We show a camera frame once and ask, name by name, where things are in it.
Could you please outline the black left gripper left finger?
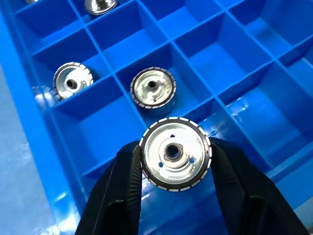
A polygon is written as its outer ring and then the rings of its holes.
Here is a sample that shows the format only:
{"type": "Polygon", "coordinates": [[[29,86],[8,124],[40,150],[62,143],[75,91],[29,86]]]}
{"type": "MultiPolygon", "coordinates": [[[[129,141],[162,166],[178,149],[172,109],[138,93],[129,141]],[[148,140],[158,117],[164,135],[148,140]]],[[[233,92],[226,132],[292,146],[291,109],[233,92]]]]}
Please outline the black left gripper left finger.
{"type": "Polygon", "coordinates": [[[138,141],[121,147],[96,182],[75,235],[138,235],[142,167],[138,141]]]}

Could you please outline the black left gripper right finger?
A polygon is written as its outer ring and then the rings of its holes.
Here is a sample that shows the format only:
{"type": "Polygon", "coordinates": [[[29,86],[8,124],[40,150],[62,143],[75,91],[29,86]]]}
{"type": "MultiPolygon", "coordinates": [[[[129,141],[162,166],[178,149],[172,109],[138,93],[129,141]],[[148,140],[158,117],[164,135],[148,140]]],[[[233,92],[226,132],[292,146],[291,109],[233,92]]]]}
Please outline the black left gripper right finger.
{"type": "Polygon", "coordinates": [[[214,186],[229,235],[309,235],[275,183],[237,144],[210,142],[214,186]]]}

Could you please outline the silver metal roller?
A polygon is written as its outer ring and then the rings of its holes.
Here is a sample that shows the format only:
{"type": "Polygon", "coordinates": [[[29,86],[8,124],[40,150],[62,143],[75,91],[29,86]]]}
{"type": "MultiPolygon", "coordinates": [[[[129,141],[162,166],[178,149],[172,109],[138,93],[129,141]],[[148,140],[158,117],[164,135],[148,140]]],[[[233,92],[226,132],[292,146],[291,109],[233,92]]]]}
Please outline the silver metal roller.
{"type": "Polygon", "coordinates": [[[118,4],[118,0],[85,0],[84,6],[86,11],[91,15],[103,15],[118,4]]]}
{"type": "Polygon", "coordinates": [[[92,84],[90,69],[78,62],[61,65],[53,77],[53,89],[58,100],[66,100],[92,84]]]}
{"type": "Polygon", "coordinates": [[[139,147],[144,176],[154,186],[171,192],[188,190],[203,180],[213,155],[205,131],[182,117],[153,123],[144,132],[139,147]]]}
{"type": "Polygon", "coordinates": [[[173,75],[161,67],[148,67],[132,79],[130,93],[137,107],[148,115],[159,117],[175,104],[177,83],[173,75]]]}

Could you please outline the blue plastic divided tray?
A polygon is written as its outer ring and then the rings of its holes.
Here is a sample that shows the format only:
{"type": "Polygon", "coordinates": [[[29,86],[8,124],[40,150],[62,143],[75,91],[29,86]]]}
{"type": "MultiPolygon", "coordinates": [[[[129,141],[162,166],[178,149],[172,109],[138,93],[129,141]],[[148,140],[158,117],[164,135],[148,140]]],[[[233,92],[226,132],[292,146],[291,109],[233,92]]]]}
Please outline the blue plastic divided tray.
{"type": "Polygon", "coordinates": [[[119,0],[99,17],[83,0],[0,0],[0,65],[60,235],[118,149],[156,121],[130,93],[151,66],[176,80],[171,115],[246,141],[313,227],[313,0],[119,0]],[[93,84],[58,100],[68,62],[93,84]]]}

